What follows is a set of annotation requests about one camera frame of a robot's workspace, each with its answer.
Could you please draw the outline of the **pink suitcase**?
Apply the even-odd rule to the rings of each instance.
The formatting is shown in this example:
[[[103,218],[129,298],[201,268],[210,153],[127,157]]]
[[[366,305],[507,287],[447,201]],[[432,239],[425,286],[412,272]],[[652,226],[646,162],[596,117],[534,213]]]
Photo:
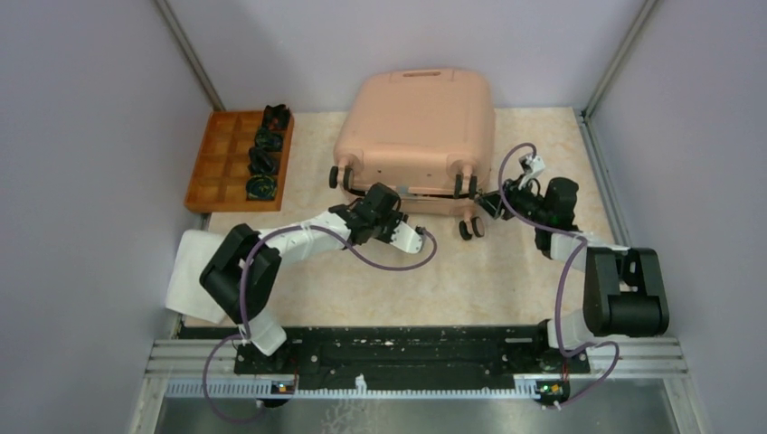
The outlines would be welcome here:
[[[348,198],[385,184],[405,212],[458,216],[463,240],[482,238],[475,200],[488,188],[495,124],[490,85],[476,71],[376,74],[341,127],[328,184]]]

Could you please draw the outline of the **white cloth under left arm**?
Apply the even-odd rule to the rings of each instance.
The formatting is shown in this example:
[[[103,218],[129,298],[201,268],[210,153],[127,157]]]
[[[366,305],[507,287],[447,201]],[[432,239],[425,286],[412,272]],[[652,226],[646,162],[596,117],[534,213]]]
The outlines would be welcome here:
[[[221,323],[226,314],[200,284],[200,277],[223,243],[218,233],[187,230],[183,233],[166,292],[165,308],[209,323]]]

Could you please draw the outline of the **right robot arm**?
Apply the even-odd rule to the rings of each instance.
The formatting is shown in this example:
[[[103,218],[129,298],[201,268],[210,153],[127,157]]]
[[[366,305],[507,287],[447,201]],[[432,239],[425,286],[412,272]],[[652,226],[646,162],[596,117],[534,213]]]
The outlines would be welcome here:
[[[507,179],[500,189],[476,198],[495,219],[530,223],[535,246],[548,259],[564,264],[554,317],[545,323],[547,337],[530,348],[533,366],[553,373],[567,357],[612,344],[618,336],[665,334],[670,313],[657,252],[608,243],[580,231],[574,222],[579,191],[575,181],[555,177],[544,193],[535,191],[535,184]],[[572,270],[584,275],[582,306],[564,314],[563,290]]]

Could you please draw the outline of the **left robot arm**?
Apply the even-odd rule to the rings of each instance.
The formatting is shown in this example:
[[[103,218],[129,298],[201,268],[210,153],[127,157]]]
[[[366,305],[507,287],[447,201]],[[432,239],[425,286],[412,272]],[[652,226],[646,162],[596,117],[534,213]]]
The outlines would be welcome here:
[[[400,206],[397,192],[375,184],[353,202],[334,205],[303,222],[261,231],[239,224],[204,266],[199,283],[238,326],[235,339],[257,349],[256,363],[267,373],[280,373],[289,365],[287,334],[266,310],[279,271],[319,253],[351,250],[368,241],[410,254],[421,252],[421,231],[408,224]]]

